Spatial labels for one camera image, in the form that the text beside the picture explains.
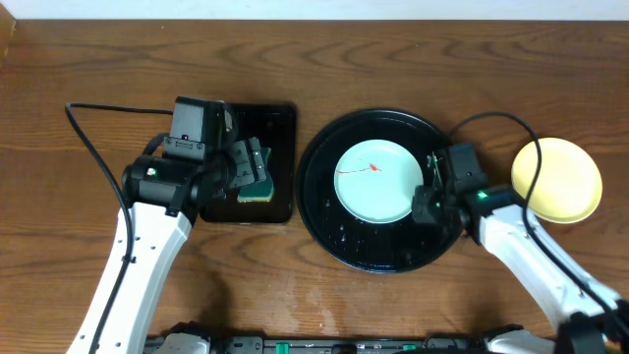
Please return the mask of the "light blue plate top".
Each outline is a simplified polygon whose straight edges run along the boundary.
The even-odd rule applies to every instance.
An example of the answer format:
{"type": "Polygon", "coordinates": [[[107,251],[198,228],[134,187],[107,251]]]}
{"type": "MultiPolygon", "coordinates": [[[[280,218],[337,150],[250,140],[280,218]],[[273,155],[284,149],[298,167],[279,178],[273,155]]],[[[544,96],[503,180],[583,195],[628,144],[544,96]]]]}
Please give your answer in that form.
{"type": "Polygon", "coordinates": [[[387,140],[368,140],[348,148],[334,168],[340,204],[359,220],[373,224],[398,221],[412,211],[415,189],[425,182],[416,158],[387,140]]]}

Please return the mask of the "yellow plate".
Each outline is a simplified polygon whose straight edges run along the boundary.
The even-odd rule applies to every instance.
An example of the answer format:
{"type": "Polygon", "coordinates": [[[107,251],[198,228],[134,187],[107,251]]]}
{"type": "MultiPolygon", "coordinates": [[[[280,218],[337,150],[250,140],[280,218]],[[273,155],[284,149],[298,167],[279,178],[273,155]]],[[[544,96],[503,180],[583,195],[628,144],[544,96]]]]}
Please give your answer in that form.
{"type": "Polygon", "coordinates": [[[559,138],[525,145],[511,167],[512,186],[519,195],[527,195],[538,164],[542,169],[529,203],[537,217],[569,224],[594,213],[602,197],[602,179],[582,148],[559,138]]]}

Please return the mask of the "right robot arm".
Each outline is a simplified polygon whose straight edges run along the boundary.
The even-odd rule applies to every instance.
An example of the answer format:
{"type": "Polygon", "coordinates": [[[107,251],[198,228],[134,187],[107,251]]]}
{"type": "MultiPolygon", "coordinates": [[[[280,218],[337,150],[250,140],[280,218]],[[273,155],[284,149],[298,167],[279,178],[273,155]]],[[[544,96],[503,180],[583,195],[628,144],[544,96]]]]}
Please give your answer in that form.
{"type": "Polygon", "coordinates": [[[609,342],[628,350],[627,300],[578,265],[512,187],[455,190],[441,181],[418,186],[412,216],[446,232],[467,232],[515,275],[556,331],[554,342],[501,334],[487,343],[488,350],[603,353],[609,342]]]}

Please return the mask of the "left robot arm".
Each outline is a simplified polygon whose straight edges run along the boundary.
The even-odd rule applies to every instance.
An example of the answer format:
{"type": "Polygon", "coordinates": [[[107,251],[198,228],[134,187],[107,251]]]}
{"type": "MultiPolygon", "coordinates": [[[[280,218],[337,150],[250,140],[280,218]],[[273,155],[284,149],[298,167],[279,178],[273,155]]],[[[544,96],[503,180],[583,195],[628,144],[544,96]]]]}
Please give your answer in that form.
{"type": "Polygon", "coordinates": [[[227,163],[222,188],[202,181],[200,162],[154,156],[174,142],[167,134],[154,137],[113,185],[121,204],[115,242],[72,353],[141,352],[167,274],[197,218],[238,218],[227,192],[263,179],[255,138],[220,153],[227,163]]]}

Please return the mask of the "green sponge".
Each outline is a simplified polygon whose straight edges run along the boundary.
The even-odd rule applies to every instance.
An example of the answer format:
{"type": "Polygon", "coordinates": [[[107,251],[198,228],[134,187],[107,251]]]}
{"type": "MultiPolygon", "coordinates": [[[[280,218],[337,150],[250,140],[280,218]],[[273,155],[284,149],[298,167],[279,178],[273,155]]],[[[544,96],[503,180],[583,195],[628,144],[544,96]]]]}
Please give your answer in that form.
{"type": "Polygon", "coordinates": [[[263,147],[261,149],[261,155],[263,157],[266,178],[263,181],[242,187],[237,195],[238,203],[268,203],[274,195],[274,183],[268,169],[271,149],[269,147],[263,147]]]}

